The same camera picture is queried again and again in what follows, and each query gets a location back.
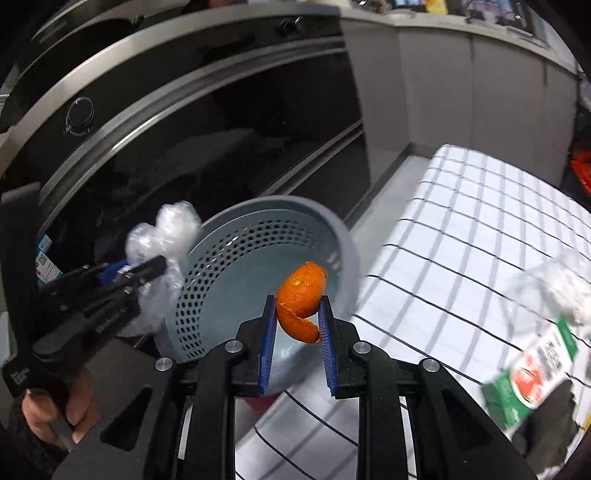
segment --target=finger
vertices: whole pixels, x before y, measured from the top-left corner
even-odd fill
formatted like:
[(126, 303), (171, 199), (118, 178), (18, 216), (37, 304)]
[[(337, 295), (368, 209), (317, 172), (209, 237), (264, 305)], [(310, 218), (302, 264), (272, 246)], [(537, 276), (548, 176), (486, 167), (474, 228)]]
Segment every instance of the finger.
[(50, 423), (57, 418), (58, 411), (49, 395), (32, 394), (27, 391), (22, 399), (21, 410), (28, 427), (38, 439), (62, 447), (51, 431)]
[(86, 415), (84, 415), (84, 418), (79, 421), (72, 433), (72, 440), (74, 440), (74, 443), (78, 444), (78, 442), (84, 438), (84, 435), (86, 435), (99, 420), (99, 409), (96, 407), (96, 404), (92, 402), (90, 407), (88, 407), (88, 410), (86, 410)]
[(83, 368), (72, 384), (70, 398), (66, 405), (66, 418), (72, 425), (78, 425), (86, 414), (92, 402), (92, 390), (92, 376), (86, 368)]

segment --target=metal screw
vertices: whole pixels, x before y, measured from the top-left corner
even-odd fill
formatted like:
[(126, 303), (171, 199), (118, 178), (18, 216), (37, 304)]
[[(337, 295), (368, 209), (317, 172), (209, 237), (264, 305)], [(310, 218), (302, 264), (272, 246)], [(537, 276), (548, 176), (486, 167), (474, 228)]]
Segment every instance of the metal screw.
[(426, 360), (423, 360), (423, 368), (427, 370), (427, 372), (436, 372), (439, 370), (439, 362), (433, 358), (427, 358)]
[(242, 350), (242, 342), (240, 340), (230, 340), (226, 343), (225, 348), (228, 353), (238, 353)]
[(164, 356), (162, 358), (158, 358), (154, 366), (156, 367), (156, 370), (158, 370), (159, 372), (166, 372), (166, 370), (170, 369), (170, 367), (173, 366), (173, 361), (167, 356)]
[(357, 353), (369, 353), (371, 345), (368, 342), (355, 342), (353, 344), (353, 350)]

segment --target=table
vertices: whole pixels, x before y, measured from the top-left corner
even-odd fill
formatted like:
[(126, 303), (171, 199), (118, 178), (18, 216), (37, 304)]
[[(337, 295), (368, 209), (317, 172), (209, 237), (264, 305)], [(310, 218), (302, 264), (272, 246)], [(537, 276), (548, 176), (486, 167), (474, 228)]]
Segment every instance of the table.
[[(486, 154), (453, 145), (436, 152), (371, 272), (352, 322), (359, 336), (400, 360), (437, 358), (481, 405), (480, 386), (533, 339), (506, 321), (505, 292), (521, 271), (564, 249), (591, 259), (591, 215), (543, 181)], [(540, 325), (551, 319), (540, 306)], [(591, 344), (569, 372), (584, 425)], [(409, 478), (416, 478), (408, 414)], [(583, 436), (582, 427), (569, 455)], [(322, 364), (292, 386), (236, 447), (236, 478), (348, 480), (356, 473), (358, 400), (336, 401)]]

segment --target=plastic bag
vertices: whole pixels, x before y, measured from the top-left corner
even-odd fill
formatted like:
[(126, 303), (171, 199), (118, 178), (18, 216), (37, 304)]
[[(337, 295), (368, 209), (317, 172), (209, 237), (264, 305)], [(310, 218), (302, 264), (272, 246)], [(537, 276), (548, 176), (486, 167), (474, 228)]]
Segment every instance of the plastic bag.
[(137, 265), (162, 255), (167, 260), (166, 272), (139, 291), (141, 312), (123, 328), (120, 336), (136, 336), (156, 332), (162, 325), (168, 308), (177, 301), (184, 284), (183, 264), (195, 246), (201, 231), (201, 220), (189, 202), (162, 205), (156, 226), (140, 223), (127, 236), (125, 254), (128, 266), (124, 273)]
[(591, 328), (591, 261), (575, 250), (520, 274), (505, 293), (505, 314), (517, 333), (543, 319), (564, 316), (572, 326)]

